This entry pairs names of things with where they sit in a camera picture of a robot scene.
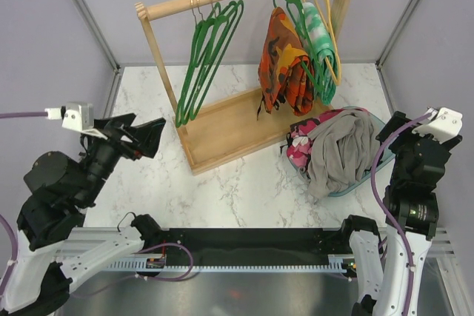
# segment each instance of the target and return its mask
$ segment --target wooden rack base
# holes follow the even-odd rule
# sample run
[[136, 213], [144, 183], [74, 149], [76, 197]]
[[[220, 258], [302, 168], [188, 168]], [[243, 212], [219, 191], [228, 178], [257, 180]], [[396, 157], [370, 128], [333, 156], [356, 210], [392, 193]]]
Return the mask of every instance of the wooden rack base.
[[283, 141], [291, 124], [332, 109], [317, 101], [310, 113], [296, 117], [289, 105], [281, 105], [271, 115], [262, 105], [257, 120], [260, 100], [260, 88], [247, 90], [203, 107], [196, 120], [178, 128], [193, 174]]

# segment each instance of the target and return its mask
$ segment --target wooden clothes rack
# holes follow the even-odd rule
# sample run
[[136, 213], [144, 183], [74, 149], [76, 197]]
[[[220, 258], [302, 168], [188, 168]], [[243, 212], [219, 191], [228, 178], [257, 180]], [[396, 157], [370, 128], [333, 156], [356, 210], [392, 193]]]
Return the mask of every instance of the wooden clothes rack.
[[[178, 103], [150, 22], [210, 2], [211, 0], [193, 0], [191, 4], [190, 0], [171, 0], [149, 7], [145, 7], [143, 3], [136, 4], [138, 18], [175, 113]], [[333, 0], [331, 17], [336, 38], [341, 32], [349, 3], [350, 0]], [[257, 120], [256, 112], [260, 100], [260, 87], [246, 90], [202, 107], [194, 121], [177, 129], [193, 174], [218, 167], [282, 141], [291, 124], [332, 109], [317, 100], [310, 113], [297, 117], [288, 105], [281, 105], [279, 111], [272, 115], [260, 115]]]

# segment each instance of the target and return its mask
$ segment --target pink patterned cloth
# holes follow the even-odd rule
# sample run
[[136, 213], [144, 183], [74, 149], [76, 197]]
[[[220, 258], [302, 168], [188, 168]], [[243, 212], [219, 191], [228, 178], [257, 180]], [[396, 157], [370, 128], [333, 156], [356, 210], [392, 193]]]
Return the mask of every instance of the pink patterned cloth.
[[[352, 107], [351, 109], [368, 112], [361, 107]], [[321, 122], [330, 120], [345, 110], [346, 109], [329, 110], [323, 112], [317, 118], [307, 118], [290, 126], [290, 133], [287, 135], [287, 157], [291, 164], [302, 173], [304, 177], [309, 179], [307, 170], [311, 161], [313, 148], [313, 141], [307, 137], [308, 133], [320, 125]]]

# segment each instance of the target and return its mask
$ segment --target marble table surface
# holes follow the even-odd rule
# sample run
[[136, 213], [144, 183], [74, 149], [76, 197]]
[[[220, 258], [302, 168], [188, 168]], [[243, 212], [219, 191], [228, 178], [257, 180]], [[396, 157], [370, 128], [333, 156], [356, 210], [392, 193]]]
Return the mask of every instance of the marble table surface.
[[[167, 67], [175, 93], [181, 90], [186, 69]], [[335, 108], [356, 105], [382, 121], [390, 118], [374, 64], [343, 64], [342, 76], [333, 99]], [[206, 101], [257, 86], [257, 65], [221, 66]], [[368, 216], [379, 226], [385, 225], [369, 181], [345, 196], [315, 203], [286, 155], [280, 154], [279, 144], [194, 176], [156, 67], [125, 68], [113, 114], [127, 112], [137, 114], [136, 124], [166, 118], [159, 151], [154, 159], [119, 161], [96, 200], [97, 206], [87, 212], [85, 226], [116, 226], [130, 211], [150, 214], [166, 228], [329, 228], [340, 227], [349, 214]], [[391, 162], [378, 172], [379, 192], [388, 184], [392, 168]]]

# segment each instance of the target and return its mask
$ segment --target teal hanger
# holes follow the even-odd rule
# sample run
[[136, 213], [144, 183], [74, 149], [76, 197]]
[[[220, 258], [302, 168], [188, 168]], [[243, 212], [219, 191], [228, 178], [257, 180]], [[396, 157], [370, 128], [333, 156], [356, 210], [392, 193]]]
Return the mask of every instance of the teal hanger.
[[[310, 35], [308, 34], [307, 28], [305, 26], [304, 20], [304, 11], [303, 11], [303, 4], [301, 0], [285, 0], [287, 4], [287, 12], [292, 19], [296, 33], [298, 33], [299, 38], [304, 39], [308, 44], [311, 44]], [[301, 19], [300, 22], [296, 21], [295, 16], [293, 15], [292, 10], [290, 9], [290, 5], [294, 5], [298, 11], [299, 18]], [[277, 7], [276, 0], [273, 0], [273, 6]], [[322, 93], [323, 91], [323, 84], [321, 83], [321, 79], [324, 77], [324, 72], [322, 66], [318, 63], [318, 59], [315, 53], [313, 46], [308, 46], [308, 55], [310, 57], [311, 62], [313, 63], [314, 68], [318, 71], [318, 75], [316, 77], [311, 74], [310, 69], [307, 67], [305, 63], [301, 63], [303, 66], [304, 71], [306, 72], [308, 78], [312, 81], [315, 91], [318, 93]]]
[[[196, 24], [190, 64], [176, 108], [176, 127], [196, 118], [243, 12], [242, 0], [231, 1], [224, 9], [216, 3], [209, 16]], [[199, 71], [190, 90], [197, 68]]]

